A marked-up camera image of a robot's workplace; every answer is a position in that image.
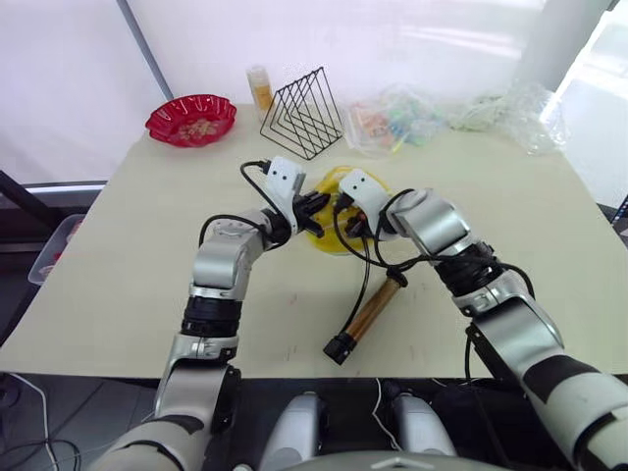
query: metal file holder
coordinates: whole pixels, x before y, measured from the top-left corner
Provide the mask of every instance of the metal file holder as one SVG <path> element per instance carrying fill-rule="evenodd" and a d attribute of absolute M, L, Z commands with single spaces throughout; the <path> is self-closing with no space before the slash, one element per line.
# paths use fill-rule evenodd
<path fill-rule="evenodd" d="M 260 134 L 305 160 L 342 137 L 340 115 L 322 67 L 275 92 Z"/>

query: red plastic bowl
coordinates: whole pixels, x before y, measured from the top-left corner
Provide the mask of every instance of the red plastic bowl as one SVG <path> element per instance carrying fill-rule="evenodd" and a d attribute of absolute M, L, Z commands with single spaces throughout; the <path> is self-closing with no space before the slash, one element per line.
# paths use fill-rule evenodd
<path fill-rule="evenodd" d="M 227 133 L 236 107 L 216 95 L 189 95 L 169 101 L 150 115 L 146 127 L 154 139 L 176 147 L 201 147 Z"/>

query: plastic bag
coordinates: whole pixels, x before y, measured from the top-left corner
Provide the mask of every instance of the plastic bag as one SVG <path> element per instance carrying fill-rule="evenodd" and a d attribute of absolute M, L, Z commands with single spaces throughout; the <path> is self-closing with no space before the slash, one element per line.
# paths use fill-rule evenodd
<path fill-rule="evenodd" d="M 395 153 L 404 142 L 422 145 L 446 126 L 434 106 L 405 85 L 340 106 L 340 111 L 349 147 L 368 155 Z"/>
<path fill-rule="evenodd" d="M 513 85 L 503 95 L 481 96 L 466 105 L 443 106 L 459 131 L 503 132 L 530 155 L 564 149 L 567 130 L 554 95 L 537 83 Z"/>

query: table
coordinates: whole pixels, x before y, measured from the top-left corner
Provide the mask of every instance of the table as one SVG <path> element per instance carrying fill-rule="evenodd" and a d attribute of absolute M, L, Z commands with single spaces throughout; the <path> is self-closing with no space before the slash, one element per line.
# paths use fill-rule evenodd
<path fill-rule="evenodd" d="M 240 177 L 246 160 L 287 155 L 258 133 L 250 107 L 200 149 L 144 135 L 89 211 L 23 320 L 0 370 L 160 377 L 187 300 L 198 229 L 208 216 L 263 206 Z M 448 131 L 424 147 L 369 158 L 340 141 L 311 162 L 317 183 L 336 165 L 362 167 L 392 189 L 433 187 L 454 202 L 501 260 L 524 268 L 568 352 L 628 372 L 628 251 L 564 157 L 528 156 L 506 137 Z M 387 254 L 414 254 L 407 240 Z M 315 250 L 300 235 L 254 265 L 234 365 L 245 377 L 460 377 L 464 327 L 429 266 L 402 290 L 341 366 L 322 348 L 359 290 L 362 263 Z M 372 292 L 384 278 L 372 271 Z M 486 374 L 477 358 L 472 373 Z"/>

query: brown cylinder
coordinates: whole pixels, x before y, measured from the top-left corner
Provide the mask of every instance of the brown cylinder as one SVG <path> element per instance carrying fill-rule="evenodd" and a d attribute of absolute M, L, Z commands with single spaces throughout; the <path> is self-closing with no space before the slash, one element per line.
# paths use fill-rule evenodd
<path fill-rule="evenodd" d="M 368 300 L 364 307 L 355 317 L 355 320 L 347 327 L 346 332 L 358 342 L 366 331 L 369 330 L 371 324 L 380 315 L 386 305 L 393 299 L 393 296 L 399 291 L 401 285 L 392 278 L 386 278 L 373 296 Z"/>

